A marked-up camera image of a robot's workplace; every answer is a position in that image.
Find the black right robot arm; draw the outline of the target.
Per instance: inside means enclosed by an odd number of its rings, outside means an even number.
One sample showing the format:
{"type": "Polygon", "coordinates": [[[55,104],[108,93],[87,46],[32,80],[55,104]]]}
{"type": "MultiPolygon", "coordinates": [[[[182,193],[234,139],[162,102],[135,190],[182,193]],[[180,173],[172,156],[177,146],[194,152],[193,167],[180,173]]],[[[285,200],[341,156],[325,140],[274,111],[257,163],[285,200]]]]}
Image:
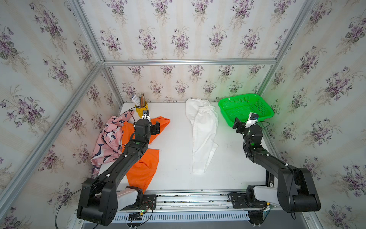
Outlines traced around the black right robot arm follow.
{"type": "Polygon", "coordinates": [[[264,149],[261,145],[263,128],[257,118],[245,122],[235,118],[233,129],[243,136],[246,158],[277,178],[274,204],[287,213],[320,211],[321,201],[311,172],[285,163],[264,149]]]}

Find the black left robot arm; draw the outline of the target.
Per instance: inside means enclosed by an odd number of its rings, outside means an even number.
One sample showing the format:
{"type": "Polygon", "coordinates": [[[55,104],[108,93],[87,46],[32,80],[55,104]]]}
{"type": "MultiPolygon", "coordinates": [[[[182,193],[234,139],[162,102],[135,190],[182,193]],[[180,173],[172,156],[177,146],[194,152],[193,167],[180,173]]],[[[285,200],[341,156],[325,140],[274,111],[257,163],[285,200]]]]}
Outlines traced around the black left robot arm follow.
{"type": "Polygon", "coordinates": [[[77,218],[108,226],[116,213],[125,208],[139,209],[143,204],[143,191],[127,186],[117,191],[122,179],[148,150],[151,136],[160,133],[160,123],[140,119],[134,124],[124,152],[97,178],[86,179],[81,188],[77,218]]]}

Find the white shorts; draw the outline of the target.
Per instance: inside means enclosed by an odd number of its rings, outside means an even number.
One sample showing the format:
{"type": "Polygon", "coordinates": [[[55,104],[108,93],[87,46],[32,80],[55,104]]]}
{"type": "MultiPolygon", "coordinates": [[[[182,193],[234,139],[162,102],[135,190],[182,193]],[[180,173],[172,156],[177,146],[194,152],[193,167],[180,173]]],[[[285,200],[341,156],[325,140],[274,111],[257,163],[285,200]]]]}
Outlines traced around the white shorts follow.
{"type": "Polygon", "coordinates": [[[218,114],[208,100],[201,99],[188,99],[185,114],[193,128],[192,170],[195,174],[203,174],[218,148],[214,141],[218,114]]]}

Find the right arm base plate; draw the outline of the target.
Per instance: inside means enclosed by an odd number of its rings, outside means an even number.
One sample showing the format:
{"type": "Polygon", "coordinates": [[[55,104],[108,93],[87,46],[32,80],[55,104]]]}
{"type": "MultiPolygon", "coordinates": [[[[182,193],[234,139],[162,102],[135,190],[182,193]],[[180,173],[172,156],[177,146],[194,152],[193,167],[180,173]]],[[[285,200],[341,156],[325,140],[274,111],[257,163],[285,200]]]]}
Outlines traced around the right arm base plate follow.
{"type": "Polygon", "coordinates": [[[267,206],[266,201],[257,200],[252,194],[230,192],[228,198],[234,209],[263,209],[267,206]]]}

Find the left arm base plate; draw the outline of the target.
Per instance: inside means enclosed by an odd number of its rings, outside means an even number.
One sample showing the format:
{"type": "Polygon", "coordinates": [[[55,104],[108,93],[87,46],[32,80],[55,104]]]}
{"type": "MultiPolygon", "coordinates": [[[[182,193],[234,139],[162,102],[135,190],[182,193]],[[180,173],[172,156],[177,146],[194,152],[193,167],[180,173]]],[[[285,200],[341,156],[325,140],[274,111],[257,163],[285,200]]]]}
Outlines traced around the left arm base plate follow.
{"type": "Polygon", "coordinates": [[[134,204],[124,207],[121,210],[155,210],[157,195],[143,194],[138,196],[134,204]]]}

